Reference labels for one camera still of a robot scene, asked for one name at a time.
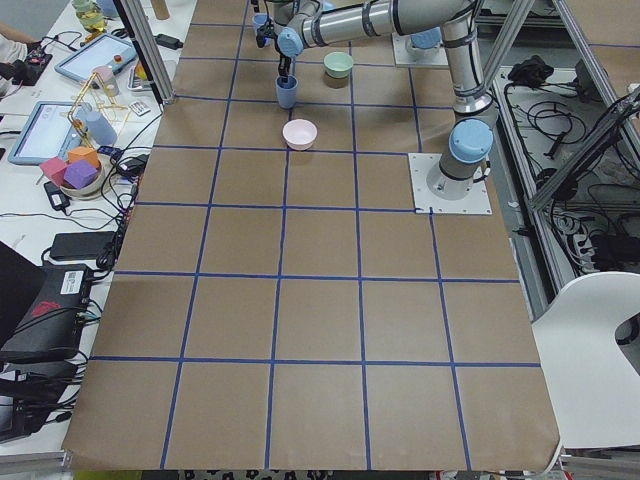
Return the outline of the blue cup near arm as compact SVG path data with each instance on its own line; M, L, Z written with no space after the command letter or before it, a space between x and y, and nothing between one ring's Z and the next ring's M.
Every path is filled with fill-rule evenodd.
M267 41L273 37L271 17L266 13L257 13L252 19L255 35L258 39Z

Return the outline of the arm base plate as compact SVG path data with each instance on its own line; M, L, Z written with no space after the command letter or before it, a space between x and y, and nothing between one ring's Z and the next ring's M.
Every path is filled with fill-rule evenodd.
M491 215L482 169L466 180L453 180L440 169L439 153L409 153L414 211L436 215Z
M392 34L392 45L396 67L428 68L447 70L449 68L445 48L439 33L427 40L427 48L419 48L413 41L418 36Z

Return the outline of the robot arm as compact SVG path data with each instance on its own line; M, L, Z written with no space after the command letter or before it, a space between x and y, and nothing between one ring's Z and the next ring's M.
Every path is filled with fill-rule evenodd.
M421 32L412 33L409 36L407 49L409 52L426 52L438 49L442 42L442 33L439 27L434 27Z
M455 96L456 122L448 149L427 175L427 186L445 200L468 195L494 141L489 120L483 117L493 101L478 51L476 1L362 1L330 11L322 1L266 1L264 5L267 20L257 29L256 43L262 48L267 38L274 41L282 77L289 76L292 60L306 49L438 28Z

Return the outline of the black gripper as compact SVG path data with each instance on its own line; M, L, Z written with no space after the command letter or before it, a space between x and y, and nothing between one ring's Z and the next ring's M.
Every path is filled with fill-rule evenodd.
M294 58L286 56L284 54L279 55L279 63L278 63L278 74L279 75L289 75L289 76L280 76L279 77L279 85L286 87L291 87L291 68L294 63Z

